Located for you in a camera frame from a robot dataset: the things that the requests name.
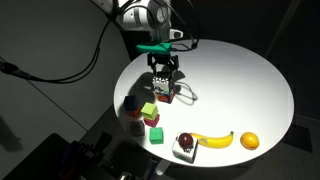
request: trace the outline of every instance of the small white box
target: small white box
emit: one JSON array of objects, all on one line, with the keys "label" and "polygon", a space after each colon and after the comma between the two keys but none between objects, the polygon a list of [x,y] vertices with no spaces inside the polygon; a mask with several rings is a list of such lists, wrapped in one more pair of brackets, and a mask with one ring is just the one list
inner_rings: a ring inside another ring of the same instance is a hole
[{"label": "small white box", "polygon": [[193,145],[191,148],[181,148],[179,145],[179,136],[181,133],[179,133],[176,137],[176,139],[174,140],[173,146],[172,146],[172,152],[173,155],[176,158],[179,158],[181,160],[184,160],[186,162],[189,163],[193,163],[194,159],[196,157],[197,154],[197,148],[198,148],[198,139],[195,137],[193,138]]}]

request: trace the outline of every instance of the white round table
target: white round table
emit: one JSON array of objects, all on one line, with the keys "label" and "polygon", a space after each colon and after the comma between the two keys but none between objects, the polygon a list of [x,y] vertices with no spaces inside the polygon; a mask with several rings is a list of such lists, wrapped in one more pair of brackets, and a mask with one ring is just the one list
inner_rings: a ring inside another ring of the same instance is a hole
[{"label": "white round table", "polygon": [[[179,56],[173,102],[158,102],[152,92],[152,70],[142,54],[122,72],[114,92],[114,108],[123,128],[135,120],[126,115],[123,101],[136,95],[139,105],[157,105],[164,143],[152,145],[149,126],[145,136],[132,137],[149,152],[170,162],[197,167],[222,167],[254,159],[274,147],[286,134],[293,118],[291,89],[282,74],[261,56],[237,45],[200,40],[196,50]],[[234,131],[233,143],[224,149],[198,146],[193,164],[174,157],[172,145],[179,132],[220,137]],[[260,140],[256,150],[240,143],[244,132]]]}]

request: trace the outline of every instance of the green cube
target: green cube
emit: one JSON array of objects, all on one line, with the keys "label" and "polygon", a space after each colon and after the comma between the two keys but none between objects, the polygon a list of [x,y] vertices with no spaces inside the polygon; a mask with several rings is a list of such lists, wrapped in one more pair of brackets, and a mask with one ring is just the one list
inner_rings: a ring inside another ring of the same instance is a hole
[{"label": "green cube", "polygon": [[144,118],[154,120],[158,115],[158,108],[156,105],[146,102],[141,109],[141,114]]},{"label": "green cube", "polygon": [[150,128],[149,140],[151,144],[163,144],[162,128]]}]

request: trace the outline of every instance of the dark background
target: dark background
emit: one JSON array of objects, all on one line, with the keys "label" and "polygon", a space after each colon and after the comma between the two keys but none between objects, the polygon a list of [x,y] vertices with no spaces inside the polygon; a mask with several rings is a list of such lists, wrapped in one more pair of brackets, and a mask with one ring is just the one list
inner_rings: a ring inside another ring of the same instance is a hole
[{"label": "dark background", "polygon": [[[320,119],[319,0],[192,2],[200,19],[200,38],[237,44],[265,57],[287,79],[295,114]],[[196,24],[187,1],[172,0],[172,6],[195,34]],[[172,24],[183,30],[177,18],[173,17]],[[122,32],[122,36],[134,60],[139,55],[135,45],[147,40],[148,33]]]}]

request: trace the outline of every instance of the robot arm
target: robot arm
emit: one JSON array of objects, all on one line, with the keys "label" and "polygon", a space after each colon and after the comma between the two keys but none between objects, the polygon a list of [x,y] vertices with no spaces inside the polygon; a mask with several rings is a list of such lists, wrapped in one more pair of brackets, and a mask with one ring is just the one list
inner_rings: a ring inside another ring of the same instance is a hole
[{"label": "robot arm", "polygon": [[178,39],[183,33],[171,29],[171,0],[91,0],[118,27],[127,31],[149,31],[152,42]]}]

